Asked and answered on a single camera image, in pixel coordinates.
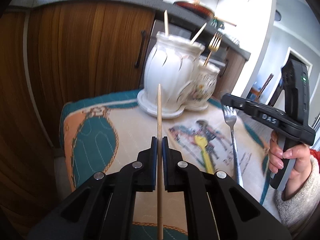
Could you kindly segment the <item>right hand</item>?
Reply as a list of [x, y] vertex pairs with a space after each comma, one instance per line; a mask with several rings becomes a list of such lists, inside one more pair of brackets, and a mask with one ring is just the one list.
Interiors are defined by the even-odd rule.
[[291, 199], [302, 189], [312, 171], [311, 154], [308, 145], [296, 145], [284, 152], [278, 145], [278, 134], [272, 131], [268, 156], [268, 167], [275, 174], [284, 168], [284, 159], [296, 160], [282, 196], [283, 200]]

